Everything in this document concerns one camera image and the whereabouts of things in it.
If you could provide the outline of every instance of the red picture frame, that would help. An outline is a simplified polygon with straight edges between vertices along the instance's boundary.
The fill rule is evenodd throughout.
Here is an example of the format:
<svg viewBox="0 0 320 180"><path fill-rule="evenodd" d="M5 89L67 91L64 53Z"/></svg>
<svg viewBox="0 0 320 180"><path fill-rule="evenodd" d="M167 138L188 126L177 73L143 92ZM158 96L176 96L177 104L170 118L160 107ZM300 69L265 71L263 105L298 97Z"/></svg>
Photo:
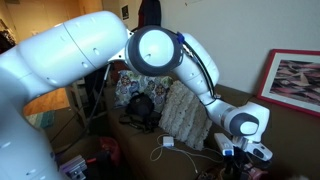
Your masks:
<svg viewBox="0 0 320 180"><path fill-rule="evenodd" d="M320 117L320 51L271 50L257 97Z"/></svg>

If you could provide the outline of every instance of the beige wall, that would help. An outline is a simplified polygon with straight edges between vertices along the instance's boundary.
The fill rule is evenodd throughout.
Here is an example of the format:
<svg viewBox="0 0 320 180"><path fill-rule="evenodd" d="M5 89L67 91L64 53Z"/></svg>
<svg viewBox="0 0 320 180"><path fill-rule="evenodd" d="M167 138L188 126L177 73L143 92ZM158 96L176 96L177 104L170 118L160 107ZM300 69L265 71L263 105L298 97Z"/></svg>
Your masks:
<svg viewBox="0 0 320 180"><path fill-rule="evenodd" d="M110 11L121 18L119 1L114 0L102 0L103 10Z"/></svg>
<svg viewBox="0 0 320 180"><path fill-rule="evenodd" d="M79 0L79 7L82 15L103 9L101 0Z"/></svg>
<svg viewBox="0 0 320 180"><path fill-rule="evenodd" d="M0 18L11 29L11 31L13 32L13 35L15 36L15 39L17 41L19 41L19 38L17 36L17 32L16 32L16 30L14 28L14 24L13 24L12 18L10 16L10 12L9 12L4 0L0 0Z"/></svg>
<svg viewBox="0 0 320 180"><path fill-rule="evenodd" d="M20 0L7 6L20 41L80 15L78 0Z"/></svg>

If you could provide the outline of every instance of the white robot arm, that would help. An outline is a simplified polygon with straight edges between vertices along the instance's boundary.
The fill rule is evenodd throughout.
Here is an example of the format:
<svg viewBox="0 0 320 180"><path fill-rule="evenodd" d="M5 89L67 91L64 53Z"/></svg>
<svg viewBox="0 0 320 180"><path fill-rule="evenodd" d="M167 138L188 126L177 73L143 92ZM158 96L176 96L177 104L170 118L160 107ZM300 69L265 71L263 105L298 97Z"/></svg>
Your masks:
<svg viewBox="0 0 320 180"><path fill-rule="evenodd" d="M237 137L236 146L263 160L271 158L260 144L269 111L216 99L218 69L191 35L153 26L132 33L104 11L60 24L0 56L0 179L67 179L57 171L44 133L25 120L23 107L116 60L147 76L173 71L199 97L210 119Z"/></svg>

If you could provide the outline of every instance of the brown couch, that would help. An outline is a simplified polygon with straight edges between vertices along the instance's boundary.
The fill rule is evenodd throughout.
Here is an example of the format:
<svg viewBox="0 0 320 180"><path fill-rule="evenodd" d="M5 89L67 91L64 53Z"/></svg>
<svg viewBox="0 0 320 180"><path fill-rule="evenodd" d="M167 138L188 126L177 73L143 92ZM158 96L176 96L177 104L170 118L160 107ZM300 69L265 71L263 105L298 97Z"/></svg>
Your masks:
<svg viewBox="0 0 320 180"><path fill-rule="evenodd" d="M271 104L257 99L255 96L232 88L218 85L216 90L223 100L241 106L247 101L263 105L270 109L271 115L262 142L274 154L268 175L262 179L285 179L293 175L304 175L310 179L320 179L320 119L283 106ZM140 130L118 122L119 116L124 114L124 108L114 109L115 87L105 89L108 118L113 135L118 141L123 156L127 159L137 179L150 180L188 180L196 179L198 174L189 158L178 152L164 149L157 161L150 160L151 152L158 147L157 138L165 132L157 128L154 133L144 134ZM212 125L206 143L210 148L218 149L214 140L214 133L224 132L219 126ZM211 151L194 151L180 142L175 147L188 152L202 154L212 159L219 156ZM219 163L204 158L193 157L198 172Z"/></svg>

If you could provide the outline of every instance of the charger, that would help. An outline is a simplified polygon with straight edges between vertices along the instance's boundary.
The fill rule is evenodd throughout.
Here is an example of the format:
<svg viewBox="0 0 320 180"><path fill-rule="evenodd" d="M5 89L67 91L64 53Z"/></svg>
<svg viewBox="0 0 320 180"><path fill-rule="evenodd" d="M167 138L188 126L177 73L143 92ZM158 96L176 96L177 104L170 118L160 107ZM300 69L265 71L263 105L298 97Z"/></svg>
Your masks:
<svg viewBox="0 0 320 180"><path fill-rule="evenodd" d="M163 136L163 146L165 147L173 147L174 141L172 136Z"/></svg>

